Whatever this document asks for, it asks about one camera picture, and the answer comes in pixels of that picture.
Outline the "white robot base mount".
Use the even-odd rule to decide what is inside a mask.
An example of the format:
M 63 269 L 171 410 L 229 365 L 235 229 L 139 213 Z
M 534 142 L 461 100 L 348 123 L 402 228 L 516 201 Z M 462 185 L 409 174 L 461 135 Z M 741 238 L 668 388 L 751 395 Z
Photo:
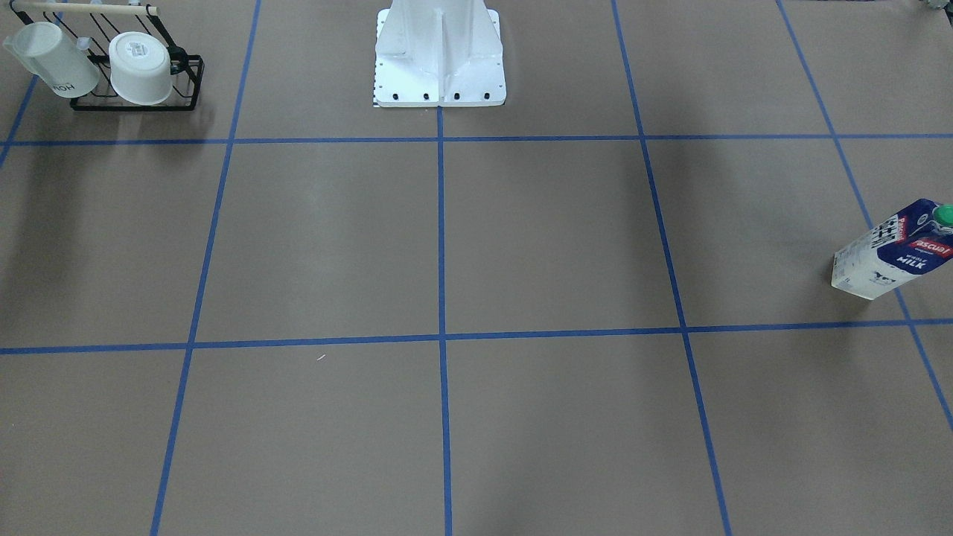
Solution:
M 375 106 L 506 102 L 500 14 L 485 2 L 394 1 L 378 11 L 375 30 Z

